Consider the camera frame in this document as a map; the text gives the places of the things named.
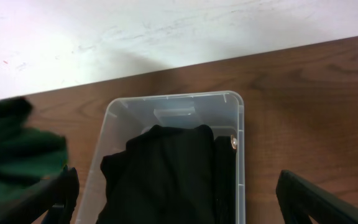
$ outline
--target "dark green fabric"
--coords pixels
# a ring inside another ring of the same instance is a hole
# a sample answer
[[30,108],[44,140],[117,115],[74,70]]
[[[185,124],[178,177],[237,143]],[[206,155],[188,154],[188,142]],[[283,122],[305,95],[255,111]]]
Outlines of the dark green fabric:
[[234,224],[235,158],[230,137],[214,142],[208,126],[154,126],[103,158],[107,203],[98,223]]
[[23,98],[0,101],[0,202],[25,192],[67,163],[64,137],[24,126],[32,106]]

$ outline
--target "white backdrop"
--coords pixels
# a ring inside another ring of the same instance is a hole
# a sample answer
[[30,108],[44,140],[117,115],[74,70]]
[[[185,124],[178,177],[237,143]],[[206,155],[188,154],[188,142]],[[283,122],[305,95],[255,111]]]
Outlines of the white backdrop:
[[0,0],[0,98],[358,35],[358,0]]

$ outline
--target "white surface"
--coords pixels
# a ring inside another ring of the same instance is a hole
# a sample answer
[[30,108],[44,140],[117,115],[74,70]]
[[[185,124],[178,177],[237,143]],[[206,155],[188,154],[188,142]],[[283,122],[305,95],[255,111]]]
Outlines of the white surface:
[[100,171],[103,156],[122,152],[128,140],[156,124],[176,128],[207,124],[215,138],[232,134],[237,138],[236,224],[245,224],[244,102],[233,91],[118,98],[111,102],[104,116],[76,224],[96,223],[106,204],[106,181]]
[[358,0],[0,0],[0,98],[358,35]]

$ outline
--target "brown wooden surface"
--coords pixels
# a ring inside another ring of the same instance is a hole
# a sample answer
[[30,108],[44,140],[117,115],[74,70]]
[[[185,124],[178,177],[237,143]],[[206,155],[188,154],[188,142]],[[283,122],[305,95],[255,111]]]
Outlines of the brown wooden surface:
[[246,104],[248,223],[283,223],[275,196],[282,169],[358,207],[358,37],[40,93],[29,99],[37,107],[33,125],[67,136],[70,164],[79,171],[82,192],[110,101],[217,90],[236,91]]

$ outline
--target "translucent storage box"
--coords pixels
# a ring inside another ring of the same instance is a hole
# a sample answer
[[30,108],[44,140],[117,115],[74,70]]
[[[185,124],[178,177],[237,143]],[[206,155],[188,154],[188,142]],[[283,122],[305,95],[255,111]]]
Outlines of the translucent storage box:
[[244,102],[233,91],[118,98],[104,117],[76,224],[94,224],[106,203],[106,181],[100,171],[103,156],[125,150],[126,142],[153,125],[195,128],[207,124],[217,136],[234,135],[236,158],[236,223],[246,222],[244,178]]

